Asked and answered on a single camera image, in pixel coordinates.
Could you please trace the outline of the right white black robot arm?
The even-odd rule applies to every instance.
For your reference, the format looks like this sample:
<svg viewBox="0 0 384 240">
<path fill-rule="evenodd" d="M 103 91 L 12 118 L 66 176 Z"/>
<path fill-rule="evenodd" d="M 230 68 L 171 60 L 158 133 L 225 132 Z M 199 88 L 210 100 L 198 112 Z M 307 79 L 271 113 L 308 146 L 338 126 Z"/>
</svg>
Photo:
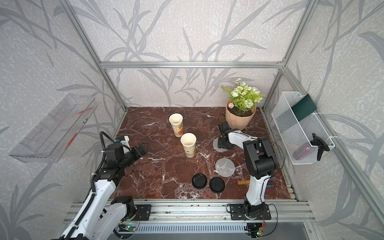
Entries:
<svg viewBox="0 0 384 240">
<path fill-rule="evenodd" d="M 267 139 L 231 129 L 228 122 L 219 123 L 219 130 L 218 148 L 232 150 L 237 146 L 244 150 L 246 167 L 251 175 L 244 211 L 249 218 L 255 218 L 265 209 L 267 182 L 277 169 L 273 148 Z"/>
</svg>

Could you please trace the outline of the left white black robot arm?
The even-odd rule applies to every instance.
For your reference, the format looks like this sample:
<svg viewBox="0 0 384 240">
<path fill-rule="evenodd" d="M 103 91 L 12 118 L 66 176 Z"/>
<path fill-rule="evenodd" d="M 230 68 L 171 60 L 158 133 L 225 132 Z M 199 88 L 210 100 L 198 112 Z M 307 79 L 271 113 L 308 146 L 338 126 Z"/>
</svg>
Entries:
<svg viewBox="0 0 384 240">
<path fill-rule="evenodd" d="M 128 147 L 114 142 L 103 149 L 103 165 L 91 177 L 91 190 L 80 211 L 59 240 L 106 240 L 118 224 L 136 214 L 131 196 L 115 198 L 104 212 L 110 196 L 118 187 L 125 169 L 148 153 L 148 144 Z"/>
</svg>

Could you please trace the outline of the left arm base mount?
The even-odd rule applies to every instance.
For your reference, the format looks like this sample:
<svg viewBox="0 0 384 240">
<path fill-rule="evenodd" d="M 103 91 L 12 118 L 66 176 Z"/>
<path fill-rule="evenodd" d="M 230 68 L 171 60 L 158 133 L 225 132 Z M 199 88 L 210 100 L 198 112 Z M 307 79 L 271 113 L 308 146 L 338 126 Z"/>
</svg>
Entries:
<svg viewBox="0 0 384 240">
<path fill-rule="evenodd" d="M 125 218 L 125 222 L 132 221 L 149 221 L 151 215 L 151 205 L 136 205 L 136 213 L 129 218 Z"/>
</svg>

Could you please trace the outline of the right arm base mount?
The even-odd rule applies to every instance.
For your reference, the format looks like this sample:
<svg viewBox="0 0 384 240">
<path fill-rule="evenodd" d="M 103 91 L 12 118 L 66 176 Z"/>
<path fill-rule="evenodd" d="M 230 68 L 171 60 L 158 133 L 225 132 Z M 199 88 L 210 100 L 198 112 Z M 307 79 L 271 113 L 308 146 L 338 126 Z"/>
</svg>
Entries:
<svg viewBox="0 0 384 240">
<path fill-rule="evenodd" d="M 227 211 L 231 215 L 233 221 L 248 221 L 248 220 L 271 220 L 269 206 L 262 203 L 258 206 L 248 206 L 246 204 L 229 204 Z"/>
</svg>

